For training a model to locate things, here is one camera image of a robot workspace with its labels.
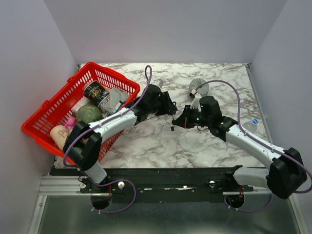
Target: black can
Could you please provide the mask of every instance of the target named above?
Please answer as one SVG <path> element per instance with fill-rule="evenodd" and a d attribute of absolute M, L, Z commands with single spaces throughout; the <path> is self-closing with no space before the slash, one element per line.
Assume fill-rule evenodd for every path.
<path fill-rule="evenodd" d="M 108 101 L 110 98 L 109 92 L 96 80 L 87 84 L 83 95 L 93 102 L 96 107 L 99 107 L 101 102 Z"/>

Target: white marble surface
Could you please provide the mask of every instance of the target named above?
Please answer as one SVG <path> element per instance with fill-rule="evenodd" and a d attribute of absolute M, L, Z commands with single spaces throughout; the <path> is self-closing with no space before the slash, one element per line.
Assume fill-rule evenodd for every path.
<path fill-rule="evenodd" d="M 141 86 L 146 79 L 144 68 L 148 63 L 104 63 Z M 195 78 L 204 80 L 222 79 L 230 82 L 239 92 L 242 101 L 242 123 L 257 118 L 256 135 L 267 139 L 259 108 L 244 64 L 223 63 L 149 63 L 153 68 L 153 79 L 164 81 L 162 91 L 169 91 L 172 101 L 177 102 L 178 117 L 184 105 L 190 104 L 187 92 Z M 223 115 L 237 119 L 237 98 L 234 91 L 221 83 L 212 83 L 210 95 L 218 100 Z M 262 166 L 252 156 L 234 145 L 212 136 L 209 131 L 197 128 L 183 129 L 175 126 L 172 132 L 170 116 L 154 117 L 151 120 L 126 129 L 100 162 L 106 168 L 156 168 L 156 167 L 232 167 Z M 56 167 L 62 167 L 62 158 Z"/>

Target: red plastic basket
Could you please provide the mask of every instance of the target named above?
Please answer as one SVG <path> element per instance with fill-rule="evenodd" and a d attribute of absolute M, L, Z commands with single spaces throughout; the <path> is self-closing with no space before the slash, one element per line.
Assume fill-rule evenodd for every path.
<path fill-rule="evenodd" d="M 72 115 L 71 108 L 82 98 L 85 84 L 97 80 L 108 88 L 116 87 L 129 94 L 126 104 L 133 101 L 140 91 L 140 86 L 128 80 L 122 74 L 112 69 L 101 67 L 94 62 L 84 65 L 67 84 L 50 100 L 42 106 L 23 124 L 22 130 L 32 136 L 36 143 L 54 155 L 64 157 L 64 153 L 58 149 L 50 137 L 50 131 L 57 125 L 64 125 Z M 122 133 L 119 132 L 102 143 L 98 160 L 101 161 L 106 152 Z"/>

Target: gray wall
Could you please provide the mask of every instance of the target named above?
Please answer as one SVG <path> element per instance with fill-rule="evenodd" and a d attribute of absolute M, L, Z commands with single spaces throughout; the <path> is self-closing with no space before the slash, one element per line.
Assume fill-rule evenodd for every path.
<path fill-rule="evenodd" d="M 1 1 L 0 32 L 0 233 L 20 234 L 53 161 L 21 125 L 76 66 L 43 0 Z"/>
<path fill-rule="evenodd" d="M 286 0 L 45 0 L 78 62 L 251 62 Z"/>
<path fill-rule="evenodd" d="M 312 1 L 288 0 L 252 63 L 275 144 L 297 148 L 312 170 Z M 302 187 L 310 186 L 310 180 Z M 312 194 L 298 195 L 312 233 Z"/>

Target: beige cup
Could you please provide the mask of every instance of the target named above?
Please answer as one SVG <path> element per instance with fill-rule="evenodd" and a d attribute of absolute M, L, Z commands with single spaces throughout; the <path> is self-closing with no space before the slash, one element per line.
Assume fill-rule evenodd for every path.
<path fill-rule="evenodd" d="M 63 126 L 58 125 L 54 127 L 51 132 L 50 136 L 56 145 L 59 147 L 60 150 L 63 150 L 67 137 L 69 136 L 69 131 Z"/>

